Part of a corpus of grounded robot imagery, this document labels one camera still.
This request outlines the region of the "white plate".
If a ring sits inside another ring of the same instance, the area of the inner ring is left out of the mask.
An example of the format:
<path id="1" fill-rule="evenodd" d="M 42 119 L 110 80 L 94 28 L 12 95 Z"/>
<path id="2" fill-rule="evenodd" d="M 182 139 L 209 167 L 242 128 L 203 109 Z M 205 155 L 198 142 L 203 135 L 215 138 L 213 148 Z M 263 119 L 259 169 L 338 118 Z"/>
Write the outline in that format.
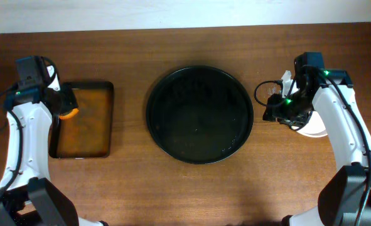
<path id="1" fill-rule="evenodd" d="M 312 138 L 320 138 L 328 135 L 325 125 L 319 113 L 316 111 L 313 111 L 308 123 L 301 129 L 297 130 L 297 133 Z"/>

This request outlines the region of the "green orange scrub sponge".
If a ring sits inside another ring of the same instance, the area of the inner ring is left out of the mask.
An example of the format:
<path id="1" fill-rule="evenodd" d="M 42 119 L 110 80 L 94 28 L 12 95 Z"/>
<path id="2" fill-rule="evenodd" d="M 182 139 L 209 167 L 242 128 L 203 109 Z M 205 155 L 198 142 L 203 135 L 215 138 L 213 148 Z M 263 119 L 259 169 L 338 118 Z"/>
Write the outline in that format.
<path id="1" fill-rule="evenodd" d="M 69 111 L 68 113 L 60 115 L 60 116 L 59 116 L 59 119 L 61 119 L 61 120 L 71 119 L 71 118 L 73 118 L 75 115 L 77 115 L 78 112 L 79 112 L 79 110 L 78 110 L 77 108 L 74 108 L 74 109 L 72 109 L 71 111 Z"/>

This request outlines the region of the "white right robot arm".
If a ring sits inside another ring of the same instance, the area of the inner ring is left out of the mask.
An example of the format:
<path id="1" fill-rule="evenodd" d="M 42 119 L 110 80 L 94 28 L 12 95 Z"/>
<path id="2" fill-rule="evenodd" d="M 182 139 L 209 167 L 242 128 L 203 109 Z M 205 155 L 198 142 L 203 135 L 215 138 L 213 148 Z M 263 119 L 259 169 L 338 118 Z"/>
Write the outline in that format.
<path id="1" fill-rule="evenodd" d="M 263 119 L 304 136 L 328 136 L 336 162 L 317 205 L 282 225 L 371 225 L 371 135 L 347 72 L 305 65 L 275 83 L 281 91 L 268 98 Z"/>

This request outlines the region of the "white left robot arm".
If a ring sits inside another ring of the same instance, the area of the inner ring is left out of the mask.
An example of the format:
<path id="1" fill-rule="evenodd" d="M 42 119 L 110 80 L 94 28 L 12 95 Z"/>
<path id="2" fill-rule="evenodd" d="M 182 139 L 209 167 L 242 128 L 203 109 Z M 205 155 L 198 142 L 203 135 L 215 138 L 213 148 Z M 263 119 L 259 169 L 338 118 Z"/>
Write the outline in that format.
<path id="1" fill-rule="evenodd" d="M 0 225 L 105 225 L 78 216 L 50 181 L 48 137 L 53 118 L 78 108 L 67 85 L 5 90 L 9 125 L 6 167 L 0 181 Z"/>

